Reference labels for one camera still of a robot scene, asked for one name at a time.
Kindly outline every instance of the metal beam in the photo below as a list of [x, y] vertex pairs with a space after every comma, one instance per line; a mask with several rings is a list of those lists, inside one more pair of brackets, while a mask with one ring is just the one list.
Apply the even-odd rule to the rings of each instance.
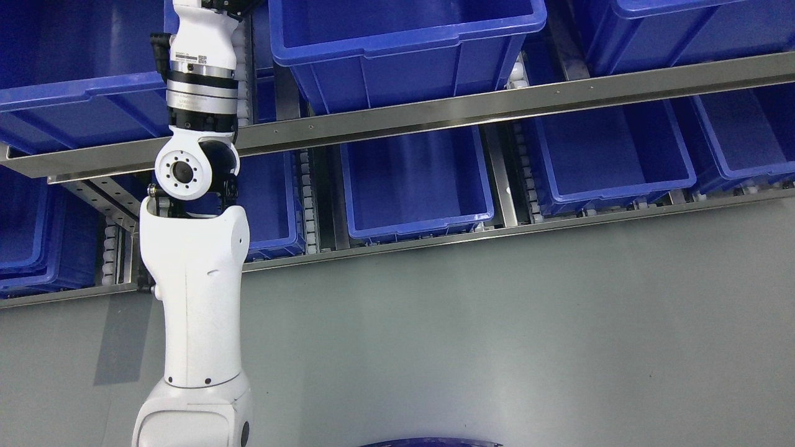
[[[242, 157], [795, 81], [795, 52], [709, 62], [558, 84], [494, 91], [349, 113], [258, 124], [240, 130]], [[151, 169], [167, 138], [10, 157], [0, 165], [52, 183]]]

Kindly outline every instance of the blue object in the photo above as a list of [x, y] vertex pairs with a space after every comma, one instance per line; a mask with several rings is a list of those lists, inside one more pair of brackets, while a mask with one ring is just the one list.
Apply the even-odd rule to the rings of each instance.
[[276, 84], [273, 74], [257, 78], [257, 123], [276, 121]]
[[48, 236], [48, 187], [45, 179], [29, 179], [0, 166], [0, 274], [40, 270]]
[[[94, 284], [97, 249], [97, 212], [61, 187], [48, 187], [43, 263], [39, 270], [0, 274], [0, 297], [79, 289]], [[38, 210], [29, 208], [31, 214]], [[8, 243], [0, 236], [3, 245]]]
[[415, 437], [400, 441], [379, 442], [363, 447], [502, 447], [502, 444], [474, 439], [458, 439], [453, 437]]
[[477, 127], [341, 146], [348, 232], [368, 243], [471, 231], [494, 217]]
[[[304, 253], [304, 217], [293, 153], [243, 158], [238, 175], [238, 205], [246, 209], [250, 230], [247, 261]], [[219, 214], [217, 195], [185, 203], [188, 212]]]
[[545, 216], [651, 204], [696, 182], [667, 101], [549, 115], [522, 127]]
[[792, 0], [574, 0], [597, 76], [795, 47]]
[[702, 194], [795, 174], [795, 84], [675, 99]]
[[170, 0], [28, 0], [0, 14], [0, 141], [25, 154], [169, 133], [149, 34]]
[[271, 0], [273, 59], [318, 115], [505, 86], [542, 0]]

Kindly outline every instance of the cable connector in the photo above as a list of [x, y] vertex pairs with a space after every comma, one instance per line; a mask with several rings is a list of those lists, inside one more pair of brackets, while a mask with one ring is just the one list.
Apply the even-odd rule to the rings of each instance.
[[155, 68], [160, 73], [160, 76], [163, 77], [163, 82], [166, 82], [171, 68], [169, 65], [171, 33], [152, 33], [149, 35], [149, 42], [152, 44], [152, 50], [154, 50]]

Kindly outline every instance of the white robotic arm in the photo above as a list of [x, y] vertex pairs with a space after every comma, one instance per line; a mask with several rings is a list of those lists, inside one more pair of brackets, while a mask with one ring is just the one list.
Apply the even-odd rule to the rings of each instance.
[[[133, 447], [248, 442], [253, 407], [240, 355], [240, 278], [249, 228], [235, 206], [240, 158], [231, 35], [258, 3], [174, 0], [177, 35], [153, 35], [174, 135], [155, 161], [158, 185], [142, 203], [140, 237], [165, 311], [165, 373], [138, 413]], [[183, 211], [184, 201], [207, 192], [221, 196], [220, 216]]]

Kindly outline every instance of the perforated metal bracket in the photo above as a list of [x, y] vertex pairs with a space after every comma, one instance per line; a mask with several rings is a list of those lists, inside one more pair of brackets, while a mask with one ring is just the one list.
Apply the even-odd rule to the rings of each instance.
[[141, 202], [110, 177], [64, 183], [64, 187], [124, 230], [136, 230]]

